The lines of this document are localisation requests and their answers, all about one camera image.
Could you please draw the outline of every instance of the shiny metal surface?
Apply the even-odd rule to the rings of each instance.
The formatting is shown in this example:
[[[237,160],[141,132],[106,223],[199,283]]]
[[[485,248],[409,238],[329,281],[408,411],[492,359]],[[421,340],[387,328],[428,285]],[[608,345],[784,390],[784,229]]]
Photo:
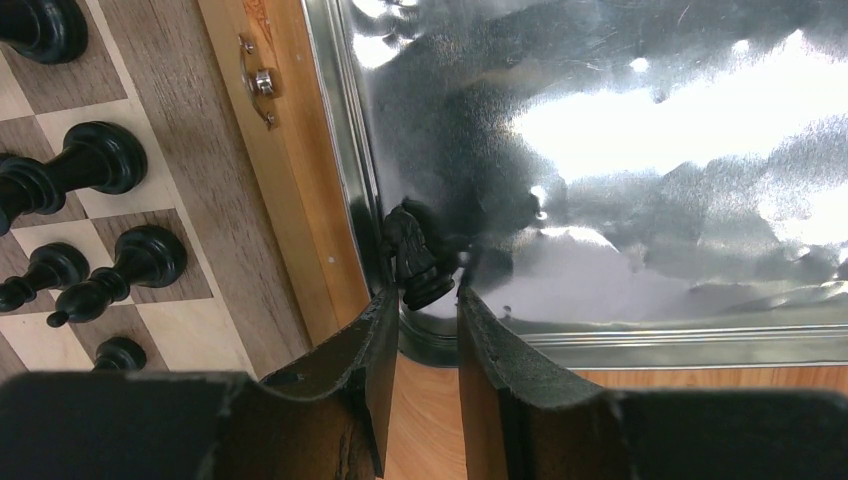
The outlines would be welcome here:
[[[274,94],[274,81],[271,79],[269,70],[259,70],[256,72],[256,91],[266,97]]]
[[[304,6],[374,288],[408,198],[567,366],[848,361],[845,2]],[[450,338],[454,304],[405,321]]]

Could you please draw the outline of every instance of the wooden frame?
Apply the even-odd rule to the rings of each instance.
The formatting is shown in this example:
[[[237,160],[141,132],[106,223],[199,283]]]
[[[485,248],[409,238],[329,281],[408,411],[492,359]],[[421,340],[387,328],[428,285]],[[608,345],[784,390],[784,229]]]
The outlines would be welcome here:
[[[301,4],[199,0],[219,66],[313,344],[368,303]],[[273,72],[276,127],[245,93],[239,35]]]

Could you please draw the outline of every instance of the crumpled metal sheet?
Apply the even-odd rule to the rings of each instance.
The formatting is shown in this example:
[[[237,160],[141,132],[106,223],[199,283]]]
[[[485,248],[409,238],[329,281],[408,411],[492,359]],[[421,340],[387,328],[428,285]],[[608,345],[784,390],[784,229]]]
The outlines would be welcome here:
[[[844,301],[848,3],[339,7],[383,214],[432,209],[504,319],[757,324]]]

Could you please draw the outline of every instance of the light wooden square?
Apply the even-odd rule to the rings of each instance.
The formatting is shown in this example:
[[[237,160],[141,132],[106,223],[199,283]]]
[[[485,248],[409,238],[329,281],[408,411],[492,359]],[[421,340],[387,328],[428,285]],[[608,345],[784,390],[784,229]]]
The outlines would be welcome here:
[[[165,157],[141,107],[129,100],[37,115],[38,123],[53,151],[62,151],[65,133],[78,123],[107,121],[116,123],[138,138],[147,153],[147,177],[123,195],[105,195],[90,188],[77,191],[89,218],[111,217],[128,213],[165,210],[174,207],[169,185],[173,182]]]
[[[0,54],[0,120],[32,115],[32,107],[12,75],[9,62]]]
[[[47,315],[5,317],[0,333],[29,370],[91,370],[94,364],[71,327],[49,327]]]
[[[171,371],[246,371],[253,367],[216,299],[136,305]]]
[[[91,220],[78,220],[76,222],[54,223],[51,225],[39,225],[37,227],[16,228],[12,229],[12,235],[15,240],[24,250],[27,257],[32,254],[36,248],[52,242],[64,242],[76,247],[85,258],[91,267],[91,271],[99,267],[111,267],[113,265],[112,258],[109,256],[109,251],[103,241],[100,240],[100,235],[91,223]],[[58,298],[58,290],[51,290],[50,294],[53,298]],[[132,304],[132,297],[127,297],[126,300],[115,302],[115,305]]]

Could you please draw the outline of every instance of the chess board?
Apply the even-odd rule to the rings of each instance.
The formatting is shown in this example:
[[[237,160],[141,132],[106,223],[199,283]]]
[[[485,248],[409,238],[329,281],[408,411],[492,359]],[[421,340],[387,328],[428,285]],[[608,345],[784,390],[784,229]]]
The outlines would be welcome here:
[[[169,287],[133,287],[101,318],[58,329],[45,319],[59,292],[40,292],[0,318],[0,377],[89,370],[113,336],[139,343],[151,370],[279,368],[308,340],[196,5],[80,3],[90,38],[78,61],[48,67],[0,48],[0,152],[47,161],[70,127],[104,120],[141,141],[149,173],[127,194],[79,190],[54,215],[18,218],[0,237],[0,277],[23,274],[35,248],[57,241],[92,270],[111,266],[117,237],[142,224],[173,231],[188,267]]]

